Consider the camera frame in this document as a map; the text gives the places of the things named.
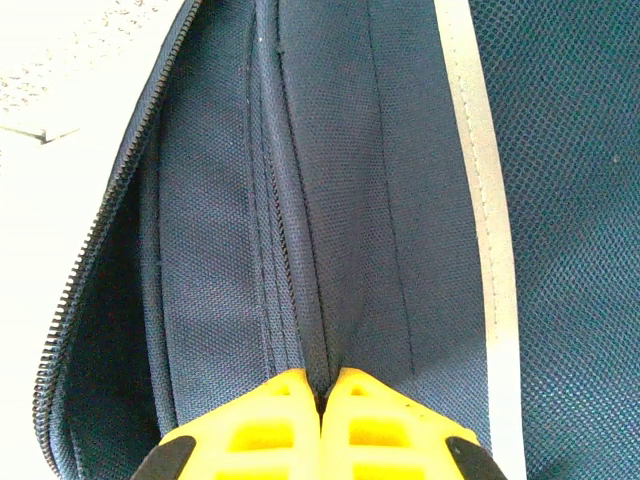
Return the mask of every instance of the zipper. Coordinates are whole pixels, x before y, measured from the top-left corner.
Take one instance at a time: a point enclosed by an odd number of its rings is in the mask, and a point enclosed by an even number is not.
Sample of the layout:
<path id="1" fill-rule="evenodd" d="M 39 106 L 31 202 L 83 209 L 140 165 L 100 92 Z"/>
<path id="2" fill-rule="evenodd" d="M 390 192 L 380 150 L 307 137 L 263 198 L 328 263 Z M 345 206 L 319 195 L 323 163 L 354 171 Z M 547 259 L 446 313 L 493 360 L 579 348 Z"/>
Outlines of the zipper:
<path id="1" fill-rule="evenodd" d="M 169 74 L 202 2 L 203 0 L 194 0 L 189 8 L 185 21 L 154 85 L 153 93 L 145 107 L 143 118 L 135 131 L 131 144 L 126 150 L 124 160 L 109 181 L 98 214 L 87 234 L 83 248 L 78 254 L 49 328 L 45 348 L 38 366 L 33 394 L 33 424 L 45 460 L 59 478 L 62 478 L 62 474 L 56 465 L 49 432 L 53 399 L 58 387 L 61 370 L 64 368 L 65 352 L 70 343 L 70 338 L 75 333 L 76 319 L 74 314 L 76 305 L 93 270 L 93 265 L 98 258 L 98 252 L 113 223 L 116 211 L 138 167 L 140 156 L 149 139 L 153 120 L 160 110 Z"/>

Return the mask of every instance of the gray reflective stripe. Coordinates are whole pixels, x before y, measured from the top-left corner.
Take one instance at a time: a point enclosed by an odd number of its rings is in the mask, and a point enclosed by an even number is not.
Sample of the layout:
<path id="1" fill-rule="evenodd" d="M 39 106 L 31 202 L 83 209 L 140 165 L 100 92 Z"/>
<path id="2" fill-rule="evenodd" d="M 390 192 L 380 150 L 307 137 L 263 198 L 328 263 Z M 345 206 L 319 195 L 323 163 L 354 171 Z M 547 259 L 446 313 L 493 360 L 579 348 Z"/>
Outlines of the gray reflective stripe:
<path id="1" fill-rule="evenodd" d="M 524 479 L 515 270 L 498 147 L 469 4 L 434 3 L 478 235 L 492 452 L 507 478 Z"/>

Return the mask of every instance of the yellow object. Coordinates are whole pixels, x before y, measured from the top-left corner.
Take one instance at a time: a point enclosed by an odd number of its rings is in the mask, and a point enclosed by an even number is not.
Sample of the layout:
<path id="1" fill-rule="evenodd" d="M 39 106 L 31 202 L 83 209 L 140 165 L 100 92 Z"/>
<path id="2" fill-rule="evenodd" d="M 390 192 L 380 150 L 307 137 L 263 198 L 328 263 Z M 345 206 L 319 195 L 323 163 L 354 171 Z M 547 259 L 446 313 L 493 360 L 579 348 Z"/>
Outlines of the yellow object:
<path id="1" fill-rule="evenodd" d="M 322 420 L 304 370 L 289 370 L 252 392 L 171 431 L 164 445 L 196 445 L 179 480 L 464 480 L 449 437 L 475 434 L 345 368 Z"/>

